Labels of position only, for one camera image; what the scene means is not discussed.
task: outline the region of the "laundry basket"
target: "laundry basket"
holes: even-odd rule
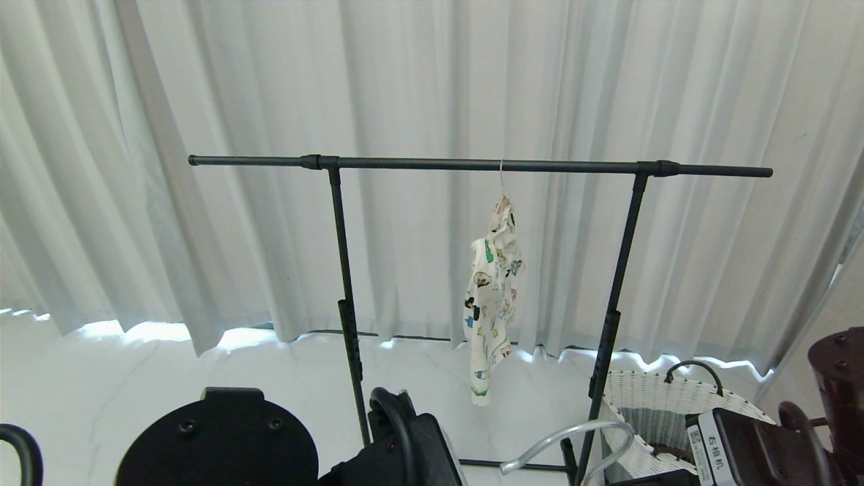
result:
[[[717,384],[686,378],[673,380],[672,373],[676,369],[691,364],[706,368]],[[629,451],[606,469],[607,480],[614,483],[681,469],[695,475],[685,415],[714,408],[725,408],[774,423],[754,404],[724,389],[717,373],[700,361],[681,361],[669,368],[665,376],[610,371],[600,416],[608,420],[623,420],[638,435]],[[602,437],[604,456],[627,440],[625,433],[614,429],[604,430]]]

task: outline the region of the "marble floor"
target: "marble floor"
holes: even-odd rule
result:
[[[594,358],[587,351],[560,358],[540,349],[514,353],[495,369],[492,404],[486,407],[471,405],[464,346],[362,338],[360,353],[365,396],[374,387],[407,389],[417,411],[438,418],[463,458],[512,459],[588,415]],[[638,357],[617,355],[613,366],[644,365]],[[745,369],[721,375],[727,387],[755,393],[757,384]],[[137,435],[166,412],[198,400],[208,386],[258,387],[267,400],[290,410],[315,439],[321,474],[360,448],[342,336],[310,334],[286,344],[272,331],[235,329],[218,348],[196,357],[188,334],[176,324],[142,324],[123,335],[115,323],[96,323],[60,337],[50,321],[0,318],[0,419],[36,436],[47,486],[113,484]],[[340,439],[327,440],[334,434]],[[578,454],[581,440],[574,444]],[[5,446],[0,452],[0,483],[17,484],[16,459]],[[550,447],[533,462],[562,459]],[[464,471],[473,486],[567,483],[555,472]]]

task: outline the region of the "garment rack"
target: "garment rack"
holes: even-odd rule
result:
[[[333,209],[336,220],[336,238],[339,243],[339,256],[342,270],[342,286],[345,298],[338,302],[342,325],[342,335],[345,339],[345,351],[348,359],[348,370],[354,391],[354,402],[360,423],[360,433],[363,445],[369,440],[369,425],[366,422],[363,389],[363,365],[360,360],[357,321],[354,315],[354,294],[351,284],[351,268],[348,265],[348,243],[345,229],[345,212],[342,207],[342,189],[340,169],[420,169],[420,170],[485,170],[508,172],[555,172],[555,173],[588,173],[588,174],[630,174],[634,176],[630,207],[624,225],[624,236],[612,289],[609,293],[606,318],[600,333],[600,343],[597,356],[594,359],[594,372],[588,385],[588,396],[591,398],[591,409],[588,419],[597,419],[603,390],[606,389],[606,378],[615,345],[615,336],[621,313],[618,311],[618,300],[621,286],[624,283],[624,273],[639,207],[642,204],[642,194],[648,183],[648,177],[668,177],[678,175],[691,176],[731,176],[731,177],[771,177],[773,170],[764,167],[738,167],[721,165],[687,165],[669,160],[653,162],[569,162],[569,161],[530,161],[530,160],[490,160],[490,159],[440,159],[440,158],[380,158],[380,157],[337,157],[322,155],[307,155],[303,157],[216,157],[189,156],[190,165],[233,165],[233,166],[270,166],[270,167],[303,167],[305,169],[326,170],[330,177],[330,189],[333,195]],[[591,446],[594,443],[594,432],[585,434],[582,442],[578,466],[575,463],[573,445],[569,439],[561,442],[564,457],[563,466],[549,464],[528,464],[524,469],[556,470],[567,473],[568,483],[573,486],[580,484],[585,476]],[[471,466],[498,467],[500,462],[460,459],[460,463]]]

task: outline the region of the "curtain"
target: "curtain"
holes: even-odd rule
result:
[[[3,6],[0,298],[61,330],[184,322],[201,353],[338,329],[327,175],[189,153],[772,167],[650,180],[618,347],[765,371],[861,205],[864,4],[115,2]],[[461,340],[504,190],[511,335],[595,348],[630,176],[343,170],[359,329]]]

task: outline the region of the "cartoon print shirt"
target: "cartoon print shirt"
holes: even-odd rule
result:
[[[511,283],[522,267],[516,218],[506,195],[495,205],[489,233],[472,242],[471,250],[474,260],[462,328],[471,346],[471,401],[483,406],[490,399],[492,369],[511,352],[506,328],[516,309]]]

